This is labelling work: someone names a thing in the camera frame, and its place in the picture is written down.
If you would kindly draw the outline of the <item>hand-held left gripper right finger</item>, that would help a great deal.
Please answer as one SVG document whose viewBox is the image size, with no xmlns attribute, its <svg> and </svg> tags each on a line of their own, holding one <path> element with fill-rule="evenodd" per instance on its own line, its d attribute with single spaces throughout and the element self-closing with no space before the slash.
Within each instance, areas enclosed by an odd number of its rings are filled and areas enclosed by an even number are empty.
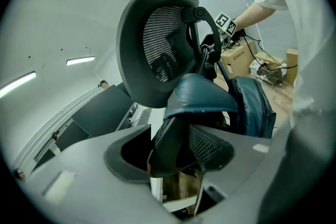
<svg viewBox="0 0 336 224">
<path fill-rule="evenodd" d="M 257 222 L 263 198 L 286 154 L 286 125 L 276 129 L 270 140 L 205 126 L 198 129 L 229 142 L 235 155 L 224 168 L 204 174 L 202 188 L 213 187 L 224 199 L 193 222 Z"/>
</svg>

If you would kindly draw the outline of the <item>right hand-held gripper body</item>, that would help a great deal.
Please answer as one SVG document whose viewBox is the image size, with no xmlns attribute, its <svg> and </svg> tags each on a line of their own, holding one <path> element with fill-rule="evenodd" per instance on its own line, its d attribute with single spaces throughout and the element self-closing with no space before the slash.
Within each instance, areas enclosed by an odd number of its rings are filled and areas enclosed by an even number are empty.
<svg viewBox="0 0 336 224">
<path fill-rule="evenodd" d="M 232 36 L 236 31 L 237 25 L 229 16 L 225 15 L 224 13 L 220 13 L 215 18 L 215 24 L 219 32 L 222 47 L 229 47 L 232 43 Z"/>
</svg>

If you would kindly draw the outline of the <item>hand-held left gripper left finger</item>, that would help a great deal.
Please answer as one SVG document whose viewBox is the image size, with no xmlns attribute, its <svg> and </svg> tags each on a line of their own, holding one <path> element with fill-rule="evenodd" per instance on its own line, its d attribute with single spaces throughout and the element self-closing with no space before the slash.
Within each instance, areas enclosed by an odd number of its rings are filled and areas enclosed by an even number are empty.
<svg viewBox="0 0 336 224">
<path fill-rule="evenodd" d="M 25 181 L 34 205 L 56 223 L 179 223 L 150 190 L 150 177 L 128 163 L 151 142 L 151 127 L 137 126 L 78 142 Z"/>
</svg>

